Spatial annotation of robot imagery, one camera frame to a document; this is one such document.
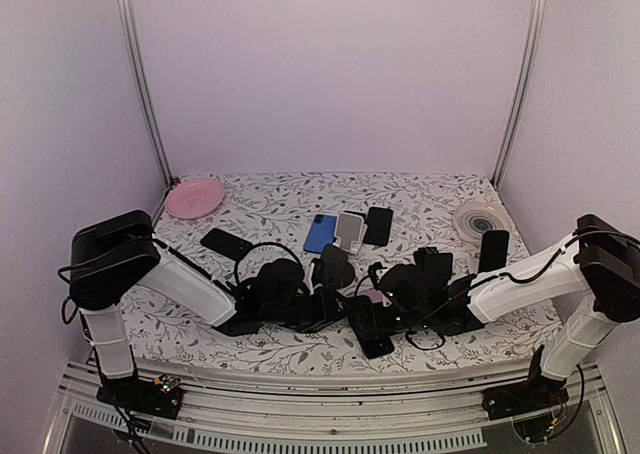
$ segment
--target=white cylinder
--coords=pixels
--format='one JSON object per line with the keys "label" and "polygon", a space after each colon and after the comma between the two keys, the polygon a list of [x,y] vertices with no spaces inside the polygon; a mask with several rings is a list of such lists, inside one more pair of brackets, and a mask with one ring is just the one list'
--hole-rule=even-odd
{"label": "white cylinder", "polygon": [[108,379],[133,374],[133,357],[120,306],[116,304],[100,311],[80,309],[80,312],[89,327],[91,344],[98,354],[102,373]]}
{"label": "white cylinder", "polygon": [[582,300],[555,339],[544,347],[540,366],[542,375],[562,381],[575,366],[618,325],[593,310],[593,296]]}

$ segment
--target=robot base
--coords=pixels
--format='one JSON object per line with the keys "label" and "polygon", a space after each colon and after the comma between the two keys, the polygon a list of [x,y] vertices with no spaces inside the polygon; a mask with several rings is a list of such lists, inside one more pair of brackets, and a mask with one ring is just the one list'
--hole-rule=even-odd
{"label": "robot base", "polygon": [[166,390],[162,384],[132,376],[117,381],[107,380],[106,383],[103,380],[96,399],[124,410],[175,420],[183,395],[184,391],[179,387]]}
{"label": "robot base", "polygon": [[553,381],[540,373],[542,349],[533,355],[529,376],[525,381],[492,387],[483,393],[482,407],[490,420],[548,409],[569,400],[565,381]]}

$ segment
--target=aluminum frame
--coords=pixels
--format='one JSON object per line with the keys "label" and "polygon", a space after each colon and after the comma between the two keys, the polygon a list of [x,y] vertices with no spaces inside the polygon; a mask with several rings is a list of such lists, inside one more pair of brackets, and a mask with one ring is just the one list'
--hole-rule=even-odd
{"label": "aluminum frame", "polygon": [[516,135],[518,133],[518,126],[520,125],[520,119],[522,117],[522,111],[527,97],[527,90],[529,89],[529,82],[531,80],[531,73],[533,71],[536,51],[538,49],[538,40],[542,30],[546,1],[547,0],[531,0],[529,26],[524,53],[522,55],[522,62],[520,64],[520,72],[518,74],[518,82],[513,95],[513,101],[511,102],[511,109],[509,111],[502,144],[498,151],[498,158],[493,169],[493,174],[491,175],[491,184],[493,184],[498,191],[504,181],[507,167],[509,165],[509,159],[511,158],[511,152],[513,151]]}
{"label": "aluminum frame", "polygon": [[120,11],[120,20],[129,53],[129,60],[131,61],[133,77],[136,82],[138,97],[142,107],[142,114],[151,141],[151,148],[156,163],[158,164],[162,181],[165,187],[169,189],[172,186],[174,175],[171,171],[169,157],[160,134],[158,119],[151,99],[151,90],[149,89],[149,83],[145,74],[140,39],[138,37],[138,29],[133,11],[133,0],[118,0],[118,9]]}
{"label": "aluminum frame", "polygon": [[[499,372],[495,366],[477,366],[471,369],[474,377],[470,377],[469,372],[456,371],[450,373],[448,380],[437,372],[386,375],[382,376],[382,382],[376,376],[365,375],[336,376],[322,383],[316,382],[319,376],[300,376],[298,383],[288,386],[280,376],[250,379],[248,373],[193,368],[199,371],[197,377],[185,375],[183,369],[185,397],[178,420],[154,418],[147,437],[185,447],[212,446],[210,443],[215,439],[231,443],[231,449],[214,449],[215,452],[244,452],[239,447],[233,448],[233,443],[240,446],[244,442],[265,446],[277,443],[282,446],[280,452],[290,454],[302,452],[304,446],[309,447],[309,452],[320,452],[319,447],[332,445],[333,452],[339,453],[337,444],[351,446],[351,452],[359,454],[368,452],[367,446],[386,444],[395,445],[398,453],[403,452],[399,449],[401,445],[407,446],[405,452],[412,452],[416,442],[447,438],[451,443],[451,439],[461,435],[510,423],[509,418],[489,421],[480,407],[485,388],[522,380],[527,375],[526,363],[505,364],[508,373]],[[161,372],[158,367],[166,372],[169,365],[139,360],[143,378],[156,377]],[[598,417],[593,426],[603,452],[624,453],[598,368],[586,366],[584,374],[585,403],[590,404],[594,417]],[[78,417],[85,420],[102,425],[107,422],[117,428],[115,411],[95,400],[99,385],[92,361],[88,364],[69,362],[58,391],[58,416],[50,430],[53,442],[48,444],[45,453],[60,452],[69,415],[78,413]],[[579,376],[573,373],[567,381],[570,404],[577,402],[580,385]],[[535,417],[544,412],[513,419]],[[151,420],[145,415],[140,417]],[[453,449],[459,447],[455,444],[449,447],[452,449],[445,449],[446,452],[459,450]]]}

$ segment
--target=metal rail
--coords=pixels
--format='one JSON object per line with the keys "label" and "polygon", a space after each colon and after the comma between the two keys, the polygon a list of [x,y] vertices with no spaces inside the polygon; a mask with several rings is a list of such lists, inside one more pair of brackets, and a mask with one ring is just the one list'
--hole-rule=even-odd
{"label": "metal rail", "polygon": [[144,70],[142,51],[140,49],[140,39],[138,38],[138,29],[136,27],[136,20],[133,12],[133,1],[118,0],[118,8],[120,10],[120,20],[122,21],[122,29],[124,31],[124,37],[127,44],[127,51],[129,52],[131,67],[133,69],[133,76],[136,82],[136,90],[138,91],[142,114],[147,126],[149,139],[151,140],[151,147],[158,164],[158,169],[160,170],[160,175],[162,176],[162,181],[168,189],[171,187],[174,176],[171,172],[169,158],[164,147],[164,142],[162,141],[162,136],[160,135],[158,119],[156,118],[153,102],[151,100],[151,90],[149,89],[147,76]]}
{"label": "metal rail", "polygon": [[513,145],[516,140],[516,134],[518,133],[518,126],[520,125],[520,118],[522,117],[522,110],[527,97],[527,90],[529,88],[529,81],[531,80],[536,50],[538,49],[538,39],[540,38],[540,32],[542,30],[545,4],[546,0],[531,0],[529,26],[524,53],[522,55],[522,62],[520,64],[520,72],[518,74],[518,83],[516,84],[516,90],[513,95],[507,126],[502,139],[502,144],[500,145],[500,151],[498,152],[498,159],[496,160],[493,174],[491,176],[491,183],[497,190],[500,189],[502,182],[504,181],[504,176],[509,164],[509,158],[511,157]]}

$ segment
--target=blue smartphone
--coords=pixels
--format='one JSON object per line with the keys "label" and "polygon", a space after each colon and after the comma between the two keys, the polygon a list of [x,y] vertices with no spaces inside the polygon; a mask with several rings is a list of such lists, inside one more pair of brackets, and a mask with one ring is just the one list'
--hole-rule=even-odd
{"label": "blue smartphone", "polygon": [[336,222],[338,218],[336,216],[325,216],[323,214],[317,214],[313,218],[309,235],[304,243],[304,250],[306,252],[313,252],[314,254],[322,254],[327,244],[333,244],[335,241],[334,234],[336,232]]}

